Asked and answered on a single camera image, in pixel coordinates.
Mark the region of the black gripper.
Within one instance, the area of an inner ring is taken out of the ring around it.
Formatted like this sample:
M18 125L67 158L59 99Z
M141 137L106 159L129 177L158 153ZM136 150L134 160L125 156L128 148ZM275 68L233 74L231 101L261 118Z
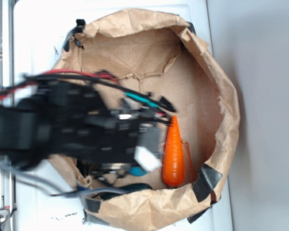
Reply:
M93 129L94 147L89 161L100 165L130 164L145 172L161 167L159 118L155 110L147 107L108 115L89 114L86 124Z

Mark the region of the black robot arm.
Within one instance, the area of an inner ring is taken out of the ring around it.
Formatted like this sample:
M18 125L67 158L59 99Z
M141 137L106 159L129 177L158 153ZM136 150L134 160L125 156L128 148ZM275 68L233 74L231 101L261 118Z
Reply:
M165 113L148 96L106 78L107 73L27 76L20 86L36 85L36 92L14 107L0 105L0 155L20 169L52 154L100 167L159 167L158 123ZM15 90L8 87L0 98Z

